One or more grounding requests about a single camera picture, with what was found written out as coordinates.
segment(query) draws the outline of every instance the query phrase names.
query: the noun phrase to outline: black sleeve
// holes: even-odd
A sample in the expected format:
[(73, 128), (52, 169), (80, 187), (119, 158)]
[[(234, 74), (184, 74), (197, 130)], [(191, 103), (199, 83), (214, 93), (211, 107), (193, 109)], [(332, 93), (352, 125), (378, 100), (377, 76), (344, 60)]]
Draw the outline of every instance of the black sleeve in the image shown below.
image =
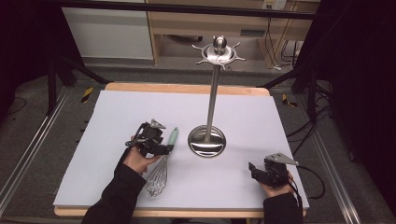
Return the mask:
[(297, 205), (297, 200), (291, 193), (267, 198), (262, 203), (264, 207), (264, 223), (303, 223), (303, 214)]
[(137, 196), (146, 180), (126, 165), (115, 173), (102, 193), (102, 198), (90, 207), (82, 224), (129, 224)]

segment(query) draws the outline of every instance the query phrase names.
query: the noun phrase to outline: whisk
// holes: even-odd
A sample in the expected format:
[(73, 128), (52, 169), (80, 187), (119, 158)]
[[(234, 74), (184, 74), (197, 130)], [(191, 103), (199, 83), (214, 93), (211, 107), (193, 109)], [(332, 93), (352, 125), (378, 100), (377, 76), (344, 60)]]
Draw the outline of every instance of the whisk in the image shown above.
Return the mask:
[[(177, 140), (178, 128), (175, 128), (168, 140), (168, 146), (173, 149)], [(166, 187), (166, 180), (168, 177), (168, 155), (164, 155), (154, 170), (148, 175), (146, 189), (149, 197), (157, 197), (163, 192)]]

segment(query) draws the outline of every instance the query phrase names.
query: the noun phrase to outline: metal stand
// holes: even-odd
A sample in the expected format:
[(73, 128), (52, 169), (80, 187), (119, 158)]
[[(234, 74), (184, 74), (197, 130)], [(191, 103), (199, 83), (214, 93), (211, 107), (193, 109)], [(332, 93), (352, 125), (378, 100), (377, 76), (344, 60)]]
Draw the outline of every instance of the metal stand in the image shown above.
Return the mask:
[(236, 55), (235, 46), (228, 47), (227, 40), (224, 36), (214, 37), (213, 45), (207, 45), (200, 49), (203, 59), (198, 63), (212, 63), (213, 77), (210, 89), (209, 109), (207, 113), (206, 125), (196, 127), (190, 132), (189, 146), (190, 149), (198, 156), (204, 158), (212, 158), (218, 156), (226, 146), (226, 139), (224, 133), (212, 126), (213, 115), (215, 111), (216, 95), (218, 91), (219, 71), (227, 63), (232, 63), (235, 60), (245, 60)]

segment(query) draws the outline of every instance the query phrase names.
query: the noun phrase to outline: wooden table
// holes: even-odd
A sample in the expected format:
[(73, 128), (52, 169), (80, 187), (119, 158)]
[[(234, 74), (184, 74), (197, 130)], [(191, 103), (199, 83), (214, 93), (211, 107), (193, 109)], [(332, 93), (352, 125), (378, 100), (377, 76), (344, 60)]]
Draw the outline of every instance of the wooden table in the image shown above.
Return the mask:
[[(106, 91), (150, 91), (174, 93), (210, 93), (210, 86), (203, 85), (178, 85), (178, 84), (152, 84), (152, 83), (110, 83)], [(218, 86), (218, 94), (233, 95), (262, 95), (269, 96), (269, 91), (263, 88), (249, 88), (237, 86)], [(88, 207), (60, 207), (55, 206), (55, 214), (61, 217), (82, 217)], [(227, 210), (134, 210), (134, 217), (262, 217), (262, 210), (227, 211)]]

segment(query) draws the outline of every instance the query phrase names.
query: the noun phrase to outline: black curtain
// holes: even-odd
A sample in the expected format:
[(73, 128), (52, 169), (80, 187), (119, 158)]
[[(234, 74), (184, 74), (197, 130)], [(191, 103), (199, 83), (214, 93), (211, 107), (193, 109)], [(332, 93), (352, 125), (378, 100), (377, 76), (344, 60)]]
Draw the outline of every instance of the black curtain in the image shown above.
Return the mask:
[[(0, 119), (23, 82), (47, 74), (47, 61), (55, 54), (83, 65), (62, 9), (34, 0), (0, 1)], [(74, 80), (71, 68), (55, 62), (62, 81)]]
[[(395, 8), (394, 1), (354, 0), (326, 43), (331, 47), (315, 65), (318, 78), (332, 83), (333, 107), (351, 150), (367, 168), (394, 215)], [(312, 31), (325, 33), (320, 23), (313, 24)], [(304, 43), (308, 48), (318, 43), (314, 35), (312, 42), (309, 40)]]

